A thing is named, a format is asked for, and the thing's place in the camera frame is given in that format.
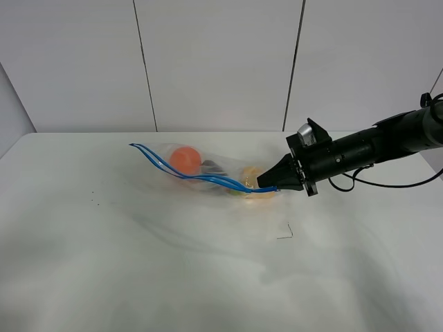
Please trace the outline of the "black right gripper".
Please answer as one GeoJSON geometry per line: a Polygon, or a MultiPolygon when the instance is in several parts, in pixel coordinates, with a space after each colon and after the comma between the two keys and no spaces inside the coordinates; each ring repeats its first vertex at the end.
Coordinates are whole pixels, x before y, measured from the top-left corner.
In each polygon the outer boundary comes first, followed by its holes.
{"type": "Polygon", "coordinates": [[[314,154],[329,147],[332,137],[311,118],[307,122],[314,130],[316,144],[304,146],[297,132],[286,138],[291,154],[286,154],[271,169],[257,177],[259,187],[276,187],[278,190],[301,191],[305,189],[308,196],[317,195],[317,180],[312,175],[314,154]]]}

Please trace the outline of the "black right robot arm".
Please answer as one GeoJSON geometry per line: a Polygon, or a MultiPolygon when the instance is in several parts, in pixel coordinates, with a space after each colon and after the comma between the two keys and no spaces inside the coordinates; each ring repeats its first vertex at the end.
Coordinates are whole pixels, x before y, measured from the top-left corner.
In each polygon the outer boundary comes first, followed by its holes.
{"type": "Polygon", "coordinates": [[[333,140],[312,119],[287,137],[290,152],[258,176],[261,189],[318,193],[319,181],[358,174],[375,164],[442,147],[442,95],[421,96],[420,109],[379,121],[369,129],[333,140]]]}

